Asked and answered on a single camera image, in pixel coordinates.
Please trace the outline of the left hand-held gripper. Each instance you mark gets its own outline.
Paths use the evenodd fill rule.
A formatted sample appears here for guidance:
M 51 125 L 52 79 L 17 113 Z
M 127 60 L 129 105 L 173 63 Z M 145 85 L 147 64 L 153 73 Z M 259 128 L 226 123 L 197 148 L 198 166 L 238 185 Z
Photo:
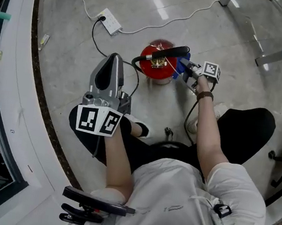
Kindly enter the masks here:
M 78 105 L 76 130 L 111 137 L 131 110 L 131 96 L 122 91 L 123 59 L 117 53 L 105 57 L 91 73 L 89 91 Z

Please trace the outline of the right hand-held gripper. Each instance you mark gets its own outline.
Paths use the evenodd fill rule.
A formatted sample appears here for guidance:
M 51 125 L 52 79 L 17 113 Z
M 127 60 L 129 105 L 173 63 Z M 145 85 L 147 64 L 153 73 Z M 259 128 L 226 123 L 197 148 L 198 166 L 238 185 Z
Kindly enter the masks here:
M 203 65 L 199 65 L 185 58 L 181 58 L 180 63 L 184 66 L 184 72 L 179 76 L 179 81 L 193 94 L 196 94 L 197 79 L 202 75 L 213 84 L 211 92 L 219 83 L 221 71 L 218 64 L 205 61 Z

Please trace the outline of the person's right hand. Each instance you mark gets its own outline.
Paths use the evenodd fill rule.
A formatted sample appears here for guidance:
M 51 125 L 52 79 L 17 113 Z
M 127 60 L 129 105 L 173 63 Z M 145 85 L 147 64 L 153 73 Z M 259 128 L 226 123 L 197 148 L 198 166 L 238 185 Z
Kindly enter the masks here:
M 196 87 L 197 94 L 201 92 L 210 92 L 210 87 L 207 81 L 207 78 L 205 76 L 200 76 L 197 79 L 197 87 Z

